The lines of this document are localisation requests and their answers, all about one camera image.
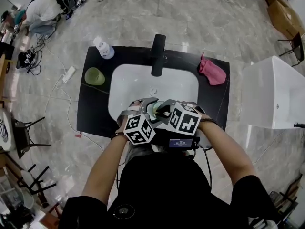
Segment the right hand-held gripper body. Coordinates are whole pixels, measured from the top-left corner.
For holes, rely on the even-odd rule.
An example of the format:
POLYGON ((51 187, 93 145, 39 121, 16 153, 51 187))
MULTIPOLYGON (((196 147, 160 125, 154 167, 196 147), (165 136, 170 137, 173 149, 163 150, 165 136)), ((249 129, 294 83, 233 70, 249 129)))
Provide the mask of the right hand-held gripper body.
POLYGON ((166 130, 183 135, 194 136, 202 115, 191 105, 176 102, 166 130))

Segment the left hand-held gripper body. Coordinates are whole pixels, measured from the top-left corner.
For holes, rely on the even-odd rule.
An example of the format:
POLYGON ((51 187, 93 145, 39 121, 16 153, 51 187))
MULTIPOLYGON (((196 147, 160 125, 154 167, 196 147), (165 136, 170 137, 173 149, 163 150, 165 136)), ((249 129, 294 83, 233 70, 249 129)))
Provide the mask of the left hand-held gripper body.
POLYGON ((116 135, 126 136, 133 145, 150 143, 155 136, 150 115, 139 114, 140 104, 140 100, 133 102, 119 114, 116 121, 120 126, 116 135))

